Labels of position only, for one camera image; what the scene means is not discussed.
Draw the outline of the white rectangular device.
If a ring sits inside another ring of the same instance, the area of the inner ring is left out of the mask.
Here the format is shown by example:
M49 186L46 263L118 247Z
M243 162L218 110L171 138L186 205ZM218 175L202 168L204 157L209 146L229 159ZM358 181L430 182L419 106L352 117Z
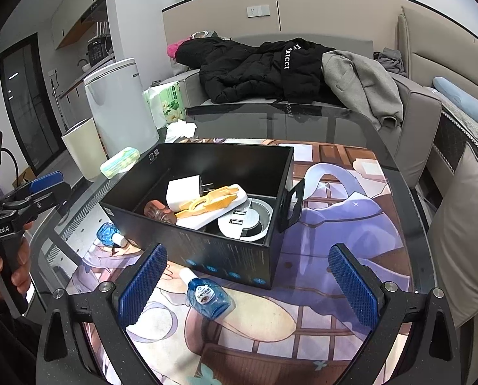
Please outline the white rectangular device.
M202 214L199 216L192 216L188 218L176 217L177 218L176 225L183 228L200 229L206 226L207 224L211 223L213 220L217 219L218 217L221 217L225 213L228 213L228 211L231 211L232 209L246 202L247 194L243 188L241 188L237 184L231 185L229 187L238 188L239 192L238 192L238 197L233 202L231 202L231 204L228 207L225 207L225 209L208 212L206 214Z

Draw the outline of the black puffer jacket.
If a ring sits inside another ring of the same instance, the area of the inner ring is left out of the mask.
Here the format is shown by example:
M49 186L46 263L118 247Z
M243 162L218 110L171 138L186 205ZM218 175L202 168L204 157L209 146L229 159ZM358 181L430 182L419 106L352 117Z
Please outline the black puffer jacket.
M258 47L196 38L182 43L174 56L178 63L199 71L201 86L213 103L266 98L337 104L322 72L322 55L330 50L303 38Z

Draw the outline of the black kitchen appliance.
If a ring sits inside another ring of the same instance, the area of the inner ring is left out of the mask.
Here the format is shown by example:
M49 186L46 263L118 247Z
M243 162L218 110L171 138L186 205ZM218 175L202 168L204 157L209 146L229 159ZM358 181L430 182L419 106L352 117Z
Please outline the black kitchen appliance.
M88 60L91 66L95 66L113 52L110 35L101 35L88 41Z

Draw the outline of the beige cushion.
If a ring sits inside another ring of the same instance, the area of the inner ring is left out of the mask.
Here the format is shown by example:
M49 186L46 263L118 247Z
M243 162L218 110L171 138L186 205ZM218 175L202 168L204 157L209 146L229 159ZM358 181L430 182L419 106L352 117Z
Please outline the beige cushion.
M455 326L478 314L478 157L466 145L428 232Z

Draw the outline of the brown amber bottle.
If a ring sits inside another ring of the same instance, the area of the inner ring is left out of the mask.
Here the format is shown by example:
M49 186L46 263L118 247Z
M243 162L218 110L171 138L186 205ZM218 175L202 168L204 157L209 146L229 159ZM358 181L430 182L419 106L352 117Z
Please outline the brown amber bottle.
M176 224L177 218L171 209L158 200L151 200L145 204L144 216L162 223Z

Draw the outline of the grey sofa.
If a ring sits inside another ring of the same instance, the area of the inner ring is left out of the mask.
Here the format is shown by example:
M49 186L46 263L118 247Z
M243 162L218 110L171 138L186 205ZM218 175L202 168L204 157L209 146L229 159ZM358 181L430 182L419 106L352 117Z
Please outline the grey sofa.
M388 74L394 79L400 93L403 122L395 129L381 127L377 131L394 157L407 185L414 187L422 176L431 152L440 121L441 104L438 98L418 83L397 74ZM337 104L328 104L348 109L339 99L338 101Z

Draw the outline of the black storage box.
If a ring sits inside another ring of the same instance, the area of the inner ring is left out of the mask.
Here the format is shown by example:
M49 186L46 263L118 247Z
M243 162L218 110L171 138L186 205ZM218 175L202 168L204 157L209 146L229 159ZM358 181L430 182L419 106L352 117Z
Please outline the black storage box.
M144 249L161 244L168 259L222 279L270 289L285 231L301 215L303 183L293 183L289 146L159 143L103 197L119 231ZM164 223L147 204L196 193L202 183L228 188L225 208Z

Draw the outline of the crumpled white tissue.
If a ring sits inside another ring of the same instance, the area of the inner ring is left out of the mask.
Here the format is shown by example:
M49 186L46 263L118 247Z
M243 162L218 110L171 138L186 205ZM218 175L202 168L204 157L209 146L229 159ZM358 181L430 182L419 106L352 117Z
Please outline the crumpled white tissue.
M187 123L184 120L168 124L165 142L176 142L181 138L191 138L195 135L197 125L195 123Z

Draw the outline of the white air purifier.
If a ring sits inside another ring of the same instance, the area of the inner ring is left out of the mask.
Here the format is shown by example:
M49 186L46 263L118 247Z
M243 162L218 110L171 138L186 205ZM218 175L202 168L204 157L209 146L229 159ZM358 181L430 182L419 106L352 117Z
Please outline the white air purifier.
M109 156L125 148L140 153L159 140L132 58L108 64L87 75L84 89L99 136Z

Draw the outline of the blue liquid bottle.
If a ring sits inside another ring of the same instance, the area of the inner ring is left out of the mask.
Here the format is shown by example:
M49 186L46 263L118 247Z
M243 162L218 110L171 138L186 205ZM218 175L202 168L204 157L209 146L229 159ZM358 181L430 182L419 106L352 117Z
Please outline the blue liquid bottle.
M125 248L129 241L119 232L119 229L113 223L103 223L96 232L96 237L100 243L110 248Z
M233 299L216 282L197 276L191 269L179 272L187 286L186 296L193 309L209 320L217 320L234 308Z

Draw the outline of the white charger cube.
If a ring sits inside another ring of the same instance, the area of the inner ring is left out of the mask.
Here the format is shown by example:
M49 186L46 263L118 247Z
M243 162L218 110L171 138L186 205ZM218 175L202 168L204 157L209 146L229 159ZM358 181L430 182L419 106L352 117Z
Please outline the white charger cube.
M166 201L168 207L174 212L180 211L184 203L192 202L200 197L201 177L199 175L174 179L168 183Z

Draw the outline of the green tissue pack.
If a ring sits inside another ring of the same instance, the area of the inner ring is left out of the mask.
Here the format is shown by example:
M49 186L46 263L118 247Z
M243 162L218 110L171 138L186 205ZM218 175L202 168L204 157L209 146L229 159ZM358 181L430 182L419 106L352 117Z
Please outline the green tissue pack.
M177 81L150 86L143 96L157 129L186 118L186 108Z

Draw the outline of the black glass door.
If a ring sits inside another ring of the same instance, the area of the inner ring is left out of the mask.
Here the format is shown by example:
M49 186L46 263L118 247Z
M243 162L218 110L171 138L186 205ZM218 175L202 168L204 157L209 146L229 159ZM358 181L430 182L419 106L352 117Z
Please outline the black glass door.
M38 175L65 151L42 74L38 35L0 53L6 111L28 166Z

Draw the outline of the yellow plastic tweezers tool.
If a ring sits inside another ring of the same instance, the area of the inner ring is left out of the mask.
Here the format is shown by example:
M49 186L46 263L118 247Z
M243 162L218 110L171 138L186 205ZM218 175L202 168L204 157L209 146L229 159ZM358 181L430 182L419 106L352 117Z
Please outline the yellow plastic tweezers tool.
M238 188L228 186L212 190L206 196L181 204L180 211L175 216L177 218L188 218L225 209L238 197L238 192Z

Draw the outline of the light blue pillow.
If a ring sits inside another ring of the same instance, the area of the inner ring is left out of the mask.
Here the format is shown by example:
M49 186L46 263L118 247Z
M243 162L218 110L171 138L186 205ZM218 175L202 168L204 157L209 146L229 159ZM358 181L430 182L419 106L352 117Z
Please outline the light blue pillow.
M434 77L433 88L443 94L478 123L478 99L456 86L445 77Z

